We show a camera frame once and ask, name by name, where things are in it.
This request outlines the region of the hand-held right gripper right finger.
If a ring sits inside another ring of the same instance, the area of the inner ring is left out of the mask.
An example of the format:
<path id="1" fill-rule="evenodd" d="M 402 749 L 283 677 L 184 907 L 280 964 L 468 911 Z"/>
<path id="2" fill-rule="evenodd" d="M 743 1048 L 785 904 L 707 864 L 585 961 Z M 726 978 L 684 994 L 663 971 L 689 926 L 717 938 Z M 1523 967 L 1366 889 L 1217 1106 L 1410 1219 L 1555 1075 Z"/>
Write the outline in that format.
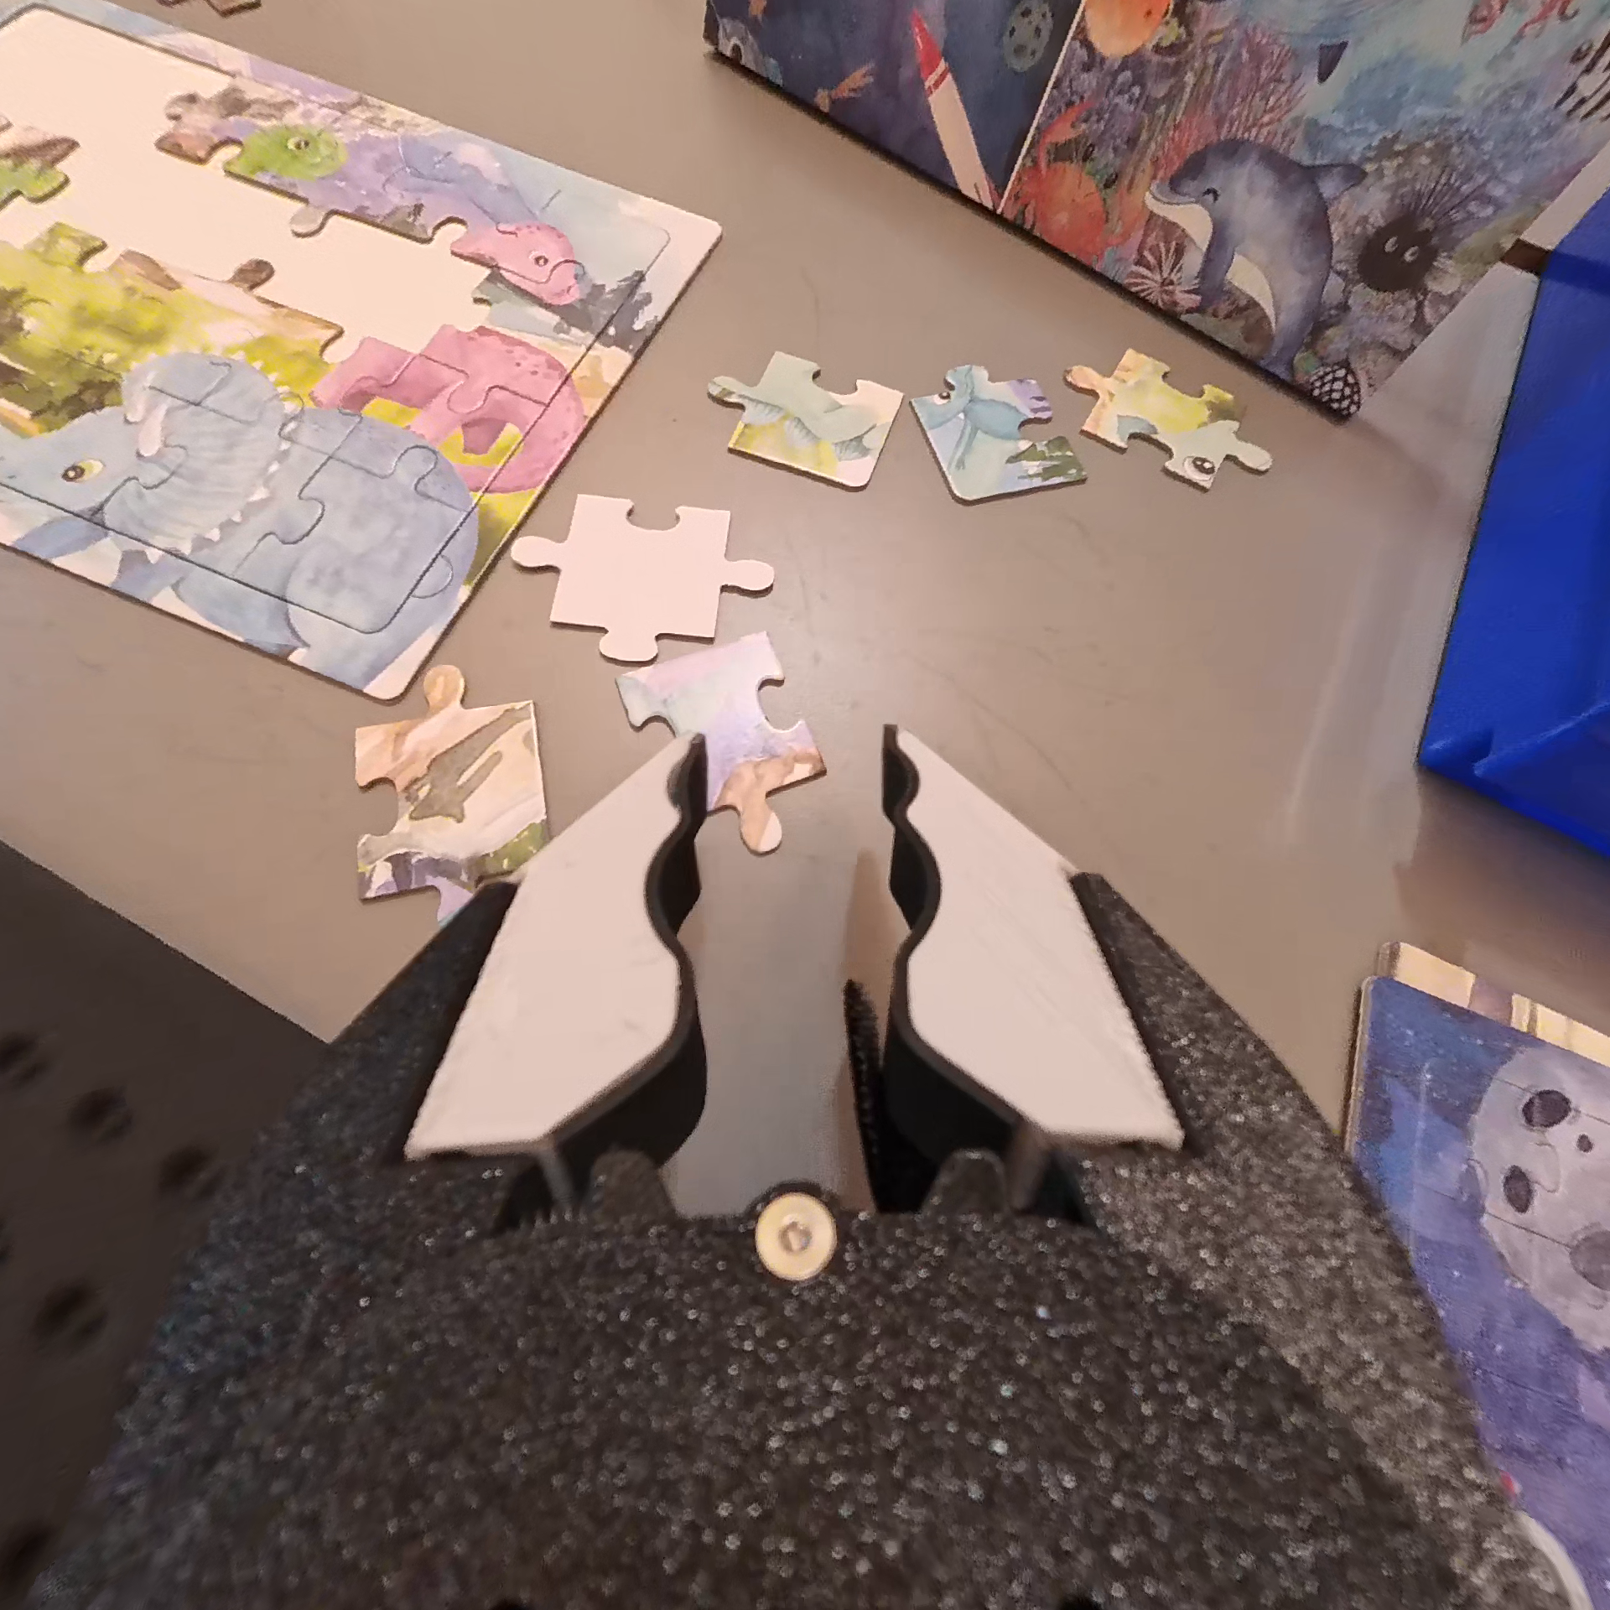
<path id="1" fill-rule="evenodd" d="M 883 808 L 910 926 L 883 1053 L 896 1134 L 933 1168 L 999 1157 L 1017 1204 L 1062 1150 L 1181 1152 L 1076 864 L 902 726 L 883 734 Z"/>

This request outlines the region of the green dinosaur head puzzle piece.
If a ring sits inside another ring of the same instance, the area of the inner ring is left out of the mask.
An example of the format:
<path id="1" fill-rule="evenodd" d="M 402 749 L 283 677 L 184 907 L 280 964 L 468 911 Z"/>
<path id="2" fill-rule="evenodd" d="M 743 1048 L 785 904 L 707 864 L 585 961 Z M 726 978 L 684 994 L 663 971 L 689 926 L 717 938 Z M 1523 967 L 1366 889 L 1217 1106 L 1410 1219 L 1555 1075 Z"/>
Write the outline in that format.
<path id="1" fill-rule="evenodd" d="M 232 147 L 225 170 L 298 203 L 294 232 L 312 236 L 329 215 L 350 215 L 428 243 L 428 206 L 405 197 L 401 130 L 357 111 L 358 95 L 306 99 L 250 76 L 229 76 L 208 95 L 187 91 L 165 107 L 157 147 L 208 165 Z"/>

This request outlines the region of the grey desk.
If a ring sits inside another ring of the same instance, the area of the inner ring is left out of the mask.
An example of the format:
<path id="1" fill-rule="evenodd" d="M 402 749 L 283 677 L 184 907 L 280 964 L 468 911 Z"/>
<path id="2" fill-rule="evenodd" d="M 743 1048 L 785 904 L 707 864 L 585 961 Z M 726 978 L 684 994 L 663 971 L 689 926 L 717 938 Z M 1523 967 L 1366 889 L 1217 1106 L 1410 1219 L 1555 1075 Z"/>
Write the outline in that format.
<path id="1" fill-rule="evenodd" d="M 784 842 L 699 834 L 684 926 L 710 1097 L 670 1179 L 726 1212 L 780 1179 L 862 1201 L 840 985 L 887 998 L 880 737 L 911 729 L 1076 868 L 1097 871 L 1340 1119 L 1355 991 L 1408 938 L 1608 1028 L 1608 861 L 1415 767 L 1500 430 L 1530 274 L 1489 270 L 1366 414 L 1336 422 L 1193 332 L 715 63 L 700 3 L 130 3 L 695 210 L 724 238 L 527 530 L 579 492 L 648 526 L 733 515 L 774 566 L 724 636 L 766 630 L 826 775 Z M 1156 353 L 1238 392 L 1271 474 L 1214 492 L 1080 441 L 1088 485 L 961 507 L 904 407 L 865 490 L 728 449 L 717 371 L 817 355 L 847 388 L 930 392 L 952 360 L 1043 382 Z M 4 555 L 4 840 L 335 1037 L 435 930 L 357 897 L 390 794 L 354 786 L 361 694 Z"/>

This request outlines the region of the pile of puzzle pieces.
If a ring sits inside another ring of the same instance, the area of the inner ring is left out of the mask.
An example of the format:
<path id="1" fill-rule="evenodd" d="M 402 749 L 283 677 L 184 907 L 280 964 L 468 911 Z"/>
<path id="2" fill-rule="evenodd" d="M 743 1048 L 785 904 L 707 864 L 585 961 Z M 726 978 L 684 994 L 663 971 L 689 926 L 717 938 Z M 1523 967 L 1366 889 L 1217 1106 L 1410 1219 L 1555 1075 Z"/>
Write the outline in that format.
<path id="1" fill-rule="evenodd" d="M 1252 474 L 1274 466 L 1269 449 L 1240 436 L 1243 407 L 1233 392 L 1177 392 L 1158 359 L 1129 349 L 1115 371 L 1065 371 L 1093 397 L 1088 437 L 1125 449 L 1147 437 L 1167 449 L 1165 470 L 1210 490 L 1223 463 Z M 765 563 L 728 555 L 728 512 L 684 507 L 677 522 L 651 530 L 633 519 L 627 499 L 579 495 L 565 541 L 524 536 L 513 547 L 520 568 L 557 571 L 550 622 L 599 631 L 599 653 L 639 670 L 715 644 L 720 597 L 765 594 Z M 358 729 L 357 786 L 390 783 L 398 818 L 390 831 L 357 846 L 357 889 L 364 900 L 428 889 L 438 920 L 473 892 L 509 882 L 550 840 L 533 707 L 506 701 L 468 709 L 454 666 L 425 679 L 428 715 Z"/>

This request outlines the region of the pink dinosaur head puzzle piece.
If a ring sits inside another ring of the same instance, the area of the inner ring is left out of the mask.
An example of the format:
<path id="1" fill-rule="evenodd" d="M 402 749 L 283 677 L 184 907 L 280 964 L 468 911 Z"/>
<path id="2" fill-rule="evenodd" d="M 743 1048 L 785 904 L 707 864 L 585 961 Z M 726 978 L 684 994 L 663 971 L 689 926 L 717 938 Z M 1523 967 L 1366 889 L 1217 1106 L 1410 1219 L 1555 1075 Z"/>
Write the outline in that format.
<path id="1" fill-rule="evenodd" d="M 477 223 L 457 259 L 485 267 L 470 292 L 487 326 L 639 349 L 658 327 L 648 267 L 669 236 L 635 212 L 568 221 Z"/>

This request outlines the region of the green and brown puzzle piece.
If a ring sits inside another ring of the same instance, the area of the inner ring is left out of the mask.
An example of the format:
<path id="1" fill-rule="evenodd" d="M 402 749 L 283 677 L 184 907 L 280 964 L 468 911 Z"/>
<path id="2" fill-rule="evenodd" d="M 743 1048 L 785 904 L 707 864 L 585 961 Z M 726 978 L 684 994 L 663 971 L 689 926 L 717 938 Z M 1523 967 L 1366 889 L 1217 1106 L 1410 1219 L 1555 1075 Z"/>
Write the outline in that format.
<path id="1" fill-rule="evenodd" d="M 72 134 L 54 134 L 4 114 L 4 206 L 46 203 L 68 186 L 65 162 L 79 150 Z"/>

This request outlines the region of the blue purple puzzle piece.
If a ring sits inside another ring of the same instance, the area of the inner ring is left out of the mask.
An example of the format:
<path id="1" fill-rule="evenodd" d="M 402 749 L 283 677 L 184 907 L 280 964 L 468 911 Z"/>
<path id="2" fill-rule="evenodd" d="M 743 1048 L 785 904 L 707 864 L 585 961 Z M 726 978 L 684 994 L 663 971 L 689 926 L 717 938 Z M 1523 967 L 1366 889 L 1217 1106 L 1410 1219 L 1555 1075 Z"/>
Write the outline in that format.
<path id="1" fill-rule="evenodd" d="M 379 199 L 370 219 L 428 243 L 442 223 L 470 229 L 543 221 L 543 206 L 509 181 L 502 162 L 477 143 L 390 134 L 379 143 Z"/>

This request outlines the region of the blue plastic bin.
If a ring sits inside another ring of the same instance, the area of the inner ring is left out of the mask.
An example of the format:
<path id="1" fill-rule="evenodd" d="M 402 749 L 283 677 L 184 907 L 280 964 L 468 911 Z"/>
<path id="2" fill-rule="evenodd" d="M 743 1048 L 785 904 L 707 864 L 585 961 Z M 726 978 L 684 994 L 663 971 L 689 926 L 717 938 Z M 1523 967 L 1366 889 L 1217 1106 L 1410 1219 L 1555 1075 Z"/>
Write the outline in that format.
<path id="1" fill-rule="evenodd" d="M 1418 760 L 1608 855 L 1608 197 L 1542 267 Z"/>

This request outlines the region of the colourful puzzle box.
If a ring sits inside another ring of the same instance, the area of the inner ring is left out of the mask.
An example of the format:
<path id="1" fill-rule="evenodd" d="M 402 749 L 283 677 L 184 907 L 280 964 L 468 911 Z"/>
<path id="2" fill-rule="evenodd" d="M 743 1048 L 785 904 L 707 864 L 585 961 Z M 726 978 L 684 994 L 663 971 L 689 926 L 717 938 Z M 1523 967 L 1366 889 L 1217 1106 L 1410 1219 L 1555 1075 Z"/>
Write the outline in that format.
<path id="1" fill-rule="evenodd" d="M 703 37 L 1340 416 L 1608 147 L 1608 3 L 707 3 Z"/>

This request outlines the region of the space puzzle board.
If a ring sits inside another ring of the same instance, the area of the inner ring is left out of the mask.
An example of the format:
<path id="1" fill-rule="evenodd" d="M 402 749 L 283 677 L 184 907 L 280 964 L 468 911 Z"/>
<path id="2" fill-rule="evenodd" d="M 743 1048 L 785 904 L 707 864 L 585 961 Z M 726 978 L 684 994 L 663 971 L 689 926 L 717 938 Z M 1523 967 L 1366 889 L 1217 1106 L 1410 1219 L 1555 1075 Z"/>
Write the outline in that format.
<path id="1" fill-rule="evenodd" d="M 1390 942 L 1344 1142 L 1575 1606 L 1608 1606 L 1608 1033 Z"/>

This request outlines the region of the blue tree puzzle piece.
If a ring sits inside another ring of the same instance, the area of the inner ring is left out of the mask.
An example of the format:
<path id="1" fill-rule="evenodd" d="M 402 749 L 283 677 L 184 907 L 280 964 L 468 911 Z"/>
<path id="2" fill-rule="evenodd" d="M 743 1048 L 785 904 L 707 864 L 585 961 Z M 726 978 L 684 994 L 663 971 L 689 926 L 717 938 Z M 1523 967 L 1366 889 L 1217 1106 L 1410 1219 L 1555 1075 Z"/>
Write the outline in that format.
<path id="1" fill-rule="evenodd" d="M 998 380 L 980 364 L 945 371 L 945 386 L 910 407 L 955 501 L 980 504 L 1017 492 L 1076 486 L 1088 470 L 1065 436 L 1030 437 L 1051 404 L 1036 378 Z"/>

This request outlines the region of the purple beige puzzle piece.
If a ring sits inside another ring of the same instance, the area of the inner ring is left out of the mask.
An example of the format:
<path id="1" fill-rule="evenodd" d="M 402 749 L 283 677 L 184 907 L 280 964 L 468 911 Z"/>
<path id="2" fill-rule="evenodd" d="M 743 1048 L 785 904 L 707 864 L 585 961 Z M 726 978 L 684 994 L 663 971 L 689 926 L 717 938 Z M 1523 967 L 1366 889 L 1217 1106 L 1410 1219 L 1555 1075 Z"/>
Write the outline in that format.
<path id="1" fill-rule="evenodd" d="M 707 748 L 707 808 L 733 811 L 751 855 L 773 855 L 784 826 L 770 796 L 826 771 L 809 722 L 774 729 L 759 689 L 780 683 L 770 631 L 751 631 L 616 679 L 633 729 L 663 719 L 677 737 L 699 734 Z"/>

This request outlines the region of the pale yellow teal puzzle piece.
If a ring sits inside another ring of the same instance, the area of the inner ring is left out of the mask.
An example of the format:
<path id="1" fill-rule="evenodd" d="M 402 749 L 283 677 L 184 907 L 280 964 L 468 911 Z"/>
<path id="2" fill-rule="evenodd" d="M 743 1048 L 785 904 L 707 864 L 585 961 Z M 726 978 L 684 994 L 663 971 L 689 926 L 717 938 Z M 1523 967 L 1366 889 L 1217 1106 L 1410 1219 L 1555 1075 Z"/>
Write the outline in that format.
<path id="1" fill-rule="evenodd" d="M 862 490 L 891 437 L 904 392 L 857 380 L 848 393 L 818 386 L 818 364 L 774 349 L 759 380 L 717 374 L 707 386 L 739 407 L 728 449 L 777 468 Z"/>

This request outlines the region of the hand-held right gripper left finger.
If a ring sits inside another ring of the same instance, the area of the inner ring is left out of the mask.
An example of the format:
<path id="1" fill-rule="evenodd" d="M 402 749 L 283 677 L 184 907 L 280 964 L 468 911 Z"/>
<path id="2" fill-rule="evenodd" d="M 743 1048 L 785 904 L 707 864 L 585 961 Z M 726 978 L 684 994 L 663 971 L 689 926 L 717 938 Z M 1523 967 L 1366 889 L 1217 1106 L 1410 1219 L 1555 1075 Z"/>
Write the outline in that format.
<path id="1" fill-rule="evenodd" d="M 538 1157 L 553 1201 L 620 1148 L 669 1164 L 707 1102 L 679 928 L 695 909 L 707 742 L 681 737 L 517 882 L 405 1138 L 405 1157 Z"/>

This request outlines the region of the dinosaur puzzle tray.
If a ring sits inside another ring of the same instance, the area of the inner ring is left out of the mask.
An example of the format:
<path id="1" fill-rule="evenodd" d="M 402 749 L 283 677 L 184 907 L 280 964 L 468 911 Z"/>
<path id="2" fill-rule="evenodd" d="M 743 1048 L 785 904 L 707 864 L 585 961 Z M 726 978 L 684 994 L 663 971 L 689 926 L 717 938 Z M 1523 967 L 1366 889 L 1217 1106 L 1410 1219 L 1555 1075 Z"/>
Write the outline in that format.
<path id="1" fill-rule="evenodd" d="M 321 102 L 358 95 L 358 114 L 401 134 L 477 143 L 502 162 L 532 206 L 543 206 L 543 221 L 631 210 L 659 223 L 669 243 L 646 277 L 658 323 L 673 308 L 720 241 L 720 223 L 694 210 L 557 166 L 361 91 L 179 29 L 147 13 L 113 3 L 4 3 L 4 114 L 13 122 L 79 140 L 79 150 L 65 162 L 68 186 L 61 195 L 43 203 L 12 199 L 12 206 L 4 206 L 4 243 L 28 243 L 52 221 L 68 221 L 106 243 L 97 265 L 132 248 L 225 278 L 240 259 L 271 259 L 269 295 L 343 326 L 346 333 L 329 349 L 331 360 L 343 360 L 361 336 L 418 349 L 442 326 L 473 327 L 487 323 L 487 306 L 470 295 L 485 278 L 485 267 L 451 255 L 451 243 L 468 229 L 465 223 L 447 221 L 428 243 L 418 243 L 370 221 L 329 215 L 317 232 L 295 236 L 294 212 L 298 203 L 229 174 L 225 165 L 232 147 L 216 150 L 203 166 L 158 150 L 157 137 L 169 125 L 167 102 L 187 91 L 208 95 L 229 76 L 250 76 Z M 585 393 L 590 425 L 603 414 L 624 374 L 631 374 L 635 355 L 651 340 L 639 349 L 620 349 L 599 341 L 524 336 L 579 355 L 576 382 Z M 485 566 L 465 592 L 461 610 L 543 490 L 499 544 L 483 547 Z M 407 679 L 394 679 L 387 689 L 335 683 L 394 701 L 449 626 L 421 653 L 401 662 Z"/>

